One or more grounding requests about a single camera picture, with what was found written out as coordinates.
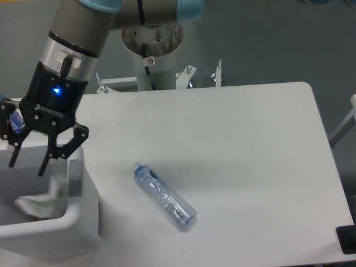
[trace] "white plastic container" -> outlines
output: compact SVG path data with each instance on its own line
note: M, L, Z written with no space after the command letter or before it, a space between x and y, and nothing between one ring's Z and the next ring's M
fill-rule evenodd
M15 168L10 169L7 165L11 153L0 145L0 249L37 259L63 258L98 249L102 244L101 198L85 168L82 148L68 160L49 165L44 176L38 177L46 148L45 141L25 142ZM22 195L47 192L54 173L68 179L66 212L58 219L30 222L13 202Z

